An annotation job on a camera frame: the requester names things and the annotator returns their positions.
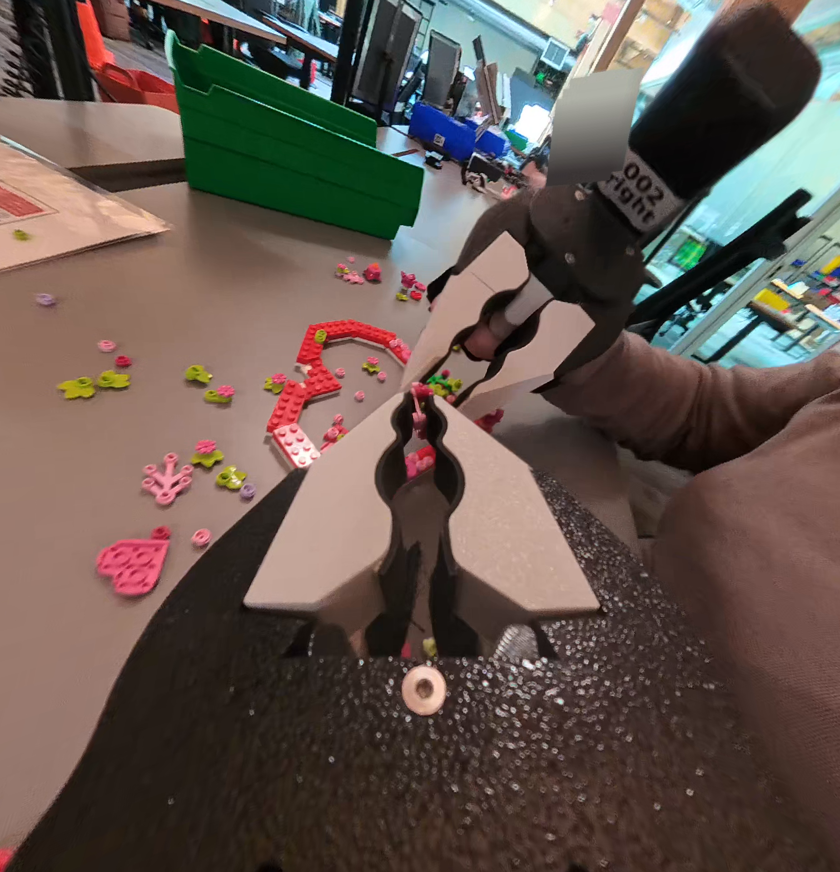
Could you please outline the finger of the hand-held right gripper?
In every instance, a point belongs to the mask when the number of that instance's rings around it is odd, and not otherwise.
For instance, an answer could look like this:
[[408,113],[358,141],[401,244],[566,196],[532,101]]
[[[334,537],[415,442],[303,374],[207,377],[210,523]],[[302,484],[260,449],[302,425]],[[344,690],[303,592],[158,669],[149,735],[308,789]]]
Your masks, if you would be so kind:
[[457,409],[471,420],[480,419],[548,384],[593,327],[580,306],[549,302],[502,337],[485,375],[462,392]]
[[500,234],[462,272],[447,279],[405,364],[400,389],[434,374],[459,336],[472,331],[487,302],[518,292],[530,279],[525,252],[509,233]]

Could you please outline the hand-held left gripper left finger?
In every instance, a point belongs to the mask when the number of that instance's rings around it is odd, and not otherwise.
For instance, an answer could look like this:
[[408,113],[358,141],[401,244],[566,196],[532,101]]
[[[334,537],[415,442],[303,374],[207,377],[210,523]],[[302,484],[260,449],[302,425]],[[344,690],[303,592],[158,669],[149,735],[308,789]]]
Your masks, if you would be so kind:
[[419,587],[422,550],[393,510],[407,482],[414,401],[398,394],[328,450],[298,491],[243,604],[359,634],[370,656],[400,656]]

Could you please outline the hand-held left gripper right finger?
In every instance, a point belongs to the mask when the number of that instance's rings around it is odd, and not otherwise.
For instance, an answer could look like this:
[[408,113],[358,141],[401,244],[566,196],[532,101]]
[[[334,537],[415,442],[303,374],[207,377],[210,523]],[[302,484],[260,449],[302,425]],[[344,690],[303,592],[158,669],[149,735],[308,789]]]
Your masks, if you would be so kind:
[[437,653],[482,655],[511,627],[556,658],[545,620],[595,614],[600,602],[531,468],[440,398],[428,401],[434,482],[445,508],[428,606]]

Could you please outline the red lego heart frame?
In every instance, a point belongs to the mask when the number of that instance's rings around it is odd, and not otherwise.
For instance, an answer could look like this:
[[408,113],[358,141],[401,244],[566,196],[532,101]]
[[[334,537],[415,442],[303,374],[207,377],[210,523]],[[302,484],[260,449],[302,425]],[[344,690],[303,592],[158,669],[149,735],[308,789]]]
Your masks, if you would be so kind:
[[[372,348],[381,349],[403,365],[412,353],[409,346],[395,333],[365,322],[349,319],[309,325],[296,359],[298,371],[304,378],[301,381],[287,378],[283,391],[276,395],[277,402],[266,425],[266,432],[272,442],[293,468],[306,468],[319,458],[321,452],[348,434],[343,416],[335,416],[324,436],[323,446],[317,449],[299,424],[302,412],[312,401],[340,392],[344,374],[341,369],[334,372],[327,367],[323,361],[323,352],[328,344],[343,341],[365,343]],[[449,370],[441,370],[422,383],[431,386],[436,396],[450,405],[456,403],[462,387],[461,380],[451,377]],[[502,417],[503,409],[499,408],[474,421],[482,430],[491,434]],[[435,463],[436,449],[426,442],[417,451],[410,452],[405,459],[408,480],[431,470]]]

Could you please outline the person's right forearm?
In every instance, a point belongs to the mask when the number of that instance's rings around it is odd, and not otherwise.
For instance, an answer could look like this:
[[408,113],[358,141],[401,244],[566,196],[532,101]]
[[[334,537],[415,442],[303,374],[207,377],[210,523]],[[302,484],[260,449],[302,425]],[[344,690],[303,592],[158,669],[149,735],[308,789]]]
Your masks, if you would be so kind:
[[622,332],[542,396],[644,461],[691,473],[742,457],[840,391],[840,353],[770,368],[705,365]]

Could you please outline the plain pink lego branch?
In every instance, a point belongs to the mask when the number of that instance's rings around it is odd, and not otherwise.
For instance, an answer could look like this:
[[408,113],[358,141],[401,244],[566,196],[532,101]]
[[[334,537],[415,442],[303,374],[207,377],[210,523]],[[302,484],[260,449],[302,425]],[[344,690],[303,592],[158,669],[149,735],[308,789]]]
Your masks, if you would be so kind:
[[158,506],[168,507],[191,487],[194,472],[194,466],[182,464],[176,453],[166,453],[160,462],[143,467],[142,490]]

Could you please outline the pink lego heart plate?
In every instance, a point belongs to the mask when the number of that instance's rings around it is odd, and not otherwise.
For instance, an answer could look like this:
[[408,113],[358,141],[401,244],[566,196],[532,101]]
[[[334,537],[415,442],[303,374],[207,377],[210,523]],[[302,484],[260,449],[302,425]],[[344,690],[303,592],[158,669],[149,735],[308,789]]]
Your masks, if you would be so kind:
[[113,592],[121,597],[150,594],[163,572],[170,539],[170,527],[159,526],[146,539],[119,540],[99,552],[97,573],[109,579]]

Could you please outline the person's right hand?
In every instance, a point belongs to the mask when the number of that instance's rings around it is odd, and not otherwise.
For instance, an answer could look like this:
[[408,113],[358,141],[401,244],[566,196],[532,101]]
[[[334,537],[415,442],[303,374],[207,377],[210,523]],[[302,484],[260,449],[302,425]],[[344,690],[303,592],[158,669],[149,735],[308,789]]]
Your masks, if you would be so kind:
[[509,322],[496,313],[476,325],[463,343],[465,352],[476,361],[491,362],[520,346],[523,342],[523,327],[523,324]]

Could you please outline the blue plastic bin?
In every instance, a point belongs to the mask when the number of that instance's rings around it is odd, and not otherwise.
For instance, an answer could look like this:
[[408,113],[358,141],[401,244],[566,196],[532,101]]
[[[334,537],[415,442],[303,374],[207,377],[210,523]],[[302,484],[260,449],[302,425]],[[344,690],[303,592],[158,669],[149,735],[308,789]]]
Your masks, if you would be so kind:
[[456,162],[466,162],[473,154],[503,158],[511,149],[510,141],[490,128],[481,134],[478,124],[460,121],[426,103],[414,105],[408,136]]

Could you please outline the black tripod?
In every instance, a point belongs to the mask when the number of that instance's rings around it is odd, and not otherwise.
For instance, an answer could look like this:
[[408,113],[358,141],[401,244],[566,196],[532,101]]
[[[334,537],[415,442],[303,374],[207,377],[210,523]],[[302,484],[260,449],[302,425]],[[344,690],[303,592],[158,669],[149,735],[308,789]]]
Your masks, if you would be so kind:
[[811,194],[800,188],[732,242],[702,256],[698,264],[653,296],[639,303],[626,328],[651,339],[679,309],[713,289],[756,260],[774,260],[786,252],[786,241],[810,223],[798,210]]

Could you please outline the stacked green plastic bins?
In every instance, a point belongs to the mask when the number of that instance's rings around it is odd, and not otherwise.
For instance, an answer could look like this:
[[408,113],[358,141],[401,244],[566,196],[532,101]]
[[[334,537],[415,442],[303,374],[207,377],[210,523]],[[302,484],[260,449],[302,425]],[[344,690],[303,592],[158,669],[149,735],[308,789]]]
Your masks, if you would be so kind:
[[414,225],[423,170],[372,119],[173,30],[165,53],[192,188],[388,241]]

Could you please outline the black monitor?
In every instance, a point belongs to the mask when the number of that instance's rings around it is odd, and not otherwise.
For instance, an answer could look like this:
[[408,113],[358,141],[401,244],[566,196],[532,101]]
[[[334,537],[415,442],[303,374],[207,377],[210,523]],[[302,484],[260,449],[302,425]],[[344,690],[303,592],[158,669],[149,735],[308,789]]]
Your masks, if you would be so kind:
[[462,46],[436,30],[429,33],[422,102],[443,111],[459,70]]
[[363,24],[351,97],[389,113],[422,22],[421,10],[407,1],[374,1]]

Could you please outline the shelf of coloured bins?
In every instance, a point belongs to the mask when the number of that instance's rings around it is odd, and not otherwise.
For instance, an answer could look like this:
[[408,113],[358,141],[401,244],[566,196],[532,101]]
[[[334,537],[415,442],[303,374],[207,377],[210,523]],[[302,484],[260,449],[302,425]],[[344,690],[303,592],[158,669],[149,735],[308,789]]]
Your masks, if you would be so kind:
[[818,350],[840,333],[840,255],[824,265],[798,260],[772,278],[751,300],[768,315],[785,350]]

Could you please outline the red plastic bins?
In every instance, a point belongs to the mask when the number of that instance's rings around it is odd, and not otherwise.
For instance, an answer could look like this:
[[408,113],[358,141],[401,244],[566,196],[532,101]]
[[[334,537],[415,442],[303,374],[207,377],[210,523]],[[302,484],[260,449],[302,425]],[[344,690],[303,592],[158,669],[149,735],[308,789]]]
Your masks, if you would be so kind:
[[87,2],[77,2],[75,6],[87,62],[101,99],[154,105],[179,114],[174,84],[147,71],[120,67],[105,46],[93,7]]

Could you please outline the black metal rack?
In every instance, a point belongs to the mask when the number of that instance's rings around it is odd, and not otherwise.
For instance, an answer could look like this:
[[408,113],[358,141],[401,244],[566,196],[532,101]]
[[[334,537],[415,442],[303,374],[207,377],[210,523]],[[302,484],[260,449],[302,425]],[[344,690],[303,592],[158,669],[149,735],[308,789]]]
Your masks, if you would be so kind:
[[96,82],[75,1],[11,1],[14,37],[4,94],[94,102]]

